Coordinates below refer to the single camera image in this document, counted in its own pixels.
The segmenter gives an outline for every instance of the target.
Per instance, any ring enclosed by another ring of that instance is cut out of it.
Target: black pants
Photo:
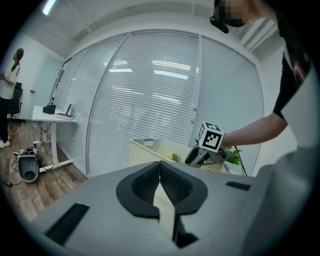
[[[10,99],[0,97],[0,138],[6,143],[8,140],[8,107]]]

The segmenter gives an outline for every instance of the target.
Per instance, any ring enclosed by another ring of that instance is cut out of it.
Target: book
[[[55,115],[57,118],[61,118],[61,119],[65,119],[65,120],[72,120],[75,117],[73,115],[70,114],[64,114],[64,113],[58,113]]]

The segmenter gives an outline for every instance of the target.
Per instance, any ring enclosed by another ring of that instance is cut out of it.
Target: woman
[[[8,106],[10,100],[14,96],[17,78],[20,73],[19,61],[24,56],[24,49],[19,48],[13,55],[14,64],[10,69],[8,75],[2,71],[0,79],[3,80],[2,94],[0,97],[0,149],[10,146],[8,140]]]

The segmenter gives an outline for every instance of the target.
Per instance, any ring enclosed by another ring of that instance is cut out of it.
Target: man
[[[301,47],[299,39],[290,24],[280,15],[276,14],[267,4],[272,1],[263,0],[216,0],[215,11],[217,17],[229,18],[228,25],[245,24],[249,20],[267,18],[277,23],[279,33],[286,43],[286,51],[282,58],[282,77],[280,93],[276,100],[273,112],[249,124],[248,126],[226,133],[220,148],[259,144],[274,139],[287,127],[287,122],[281,110],[289,102],[297,89],[306,78],[311,63],[306,51]]]

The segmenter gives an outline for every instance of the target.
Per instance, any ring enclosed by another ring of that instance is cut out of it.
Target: white plastic basket
[[[135,166],[153,161],[171,161],[163,155],[173,153],[180,155],[181,160],[185,162],[190,150],[190,147],[170,142],[165,139],[132,138],[129,164],[130,166]],[[222,173],[227,172],[223,164],[204,165],[200,169]]]

